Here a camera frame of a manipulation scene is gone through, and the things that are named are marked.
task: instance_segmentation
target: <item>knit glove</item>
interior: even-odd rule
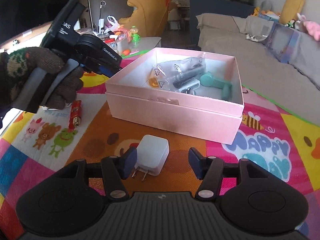
[[[57,74],[63,66],[62,59],[45,48],[24,48],[9,55],[0,54],[0,106],[9,106],[15,101],[36,67],[50,74]],[[63,109],[65,103],[73,102],[76,99],[76,91],[83,87],[83,82],[79,79],[83,73],[81,67],[74,69],[56,87],[45,106]]]

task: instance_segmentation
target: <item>yellow armchair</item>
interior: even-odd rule
[[[131,17],[119,19],[119,24],[126,29],[136,26],[141,37],[158,37],[163,33],[168,20],[166,0],[128,0],[128,5],[136,9]]]

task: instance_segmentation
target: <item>play mat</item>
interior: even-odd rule
[[[23,229],[15,214],[18,198],[65,164],[85,158],[99,162],[103,157],[121,155],[137,146],[146,134],[166,138],[170,153],[160,175],[143,174],[124,181],[129,192],[191,191],[196,180],[189,164],[188,149],[196,147],[203,155],[215,155],[226,162],[248,158],[299,190],[308,200],[309,214],[300,232],[311,240],[320,239],[320,128],[302,121],[267,99],[243,87],[244,115],[232,145],[205,141],[172,132],[115,119],[106,102],[105,81],[85,74],[82,125],[70,132],[70,108],[23,112],[0,140],[0,228],[9,240]],[[221,194],[236,180],[223,179]],[[90,179],[90,186],[103,194],[102,179]]]

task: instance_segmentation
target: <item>white phone charger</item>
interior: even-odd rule
[[[169,154],[169,142],[167,139],[153,135],[145,135],[137,147],[137,163],[134,166],[136,170],[132,177],[135,177],[137,171],[142,171],[144,177],[147,174],[158,176],[162,170],[165,160]]]
[[[200,81],[197,79],[194,79],[190,81],[188,84],[184,85],[182,88],[179,89],[179,92],[185,93],[188,89],[196,90],[200,87]]]

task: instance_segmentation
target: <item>lighter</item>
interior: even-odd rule
[[[76,100],[72,103],[72,106],[71,106],[69,129],[73,130],[75,127],[80,126],[81,113],[82,113],[81,100]]]

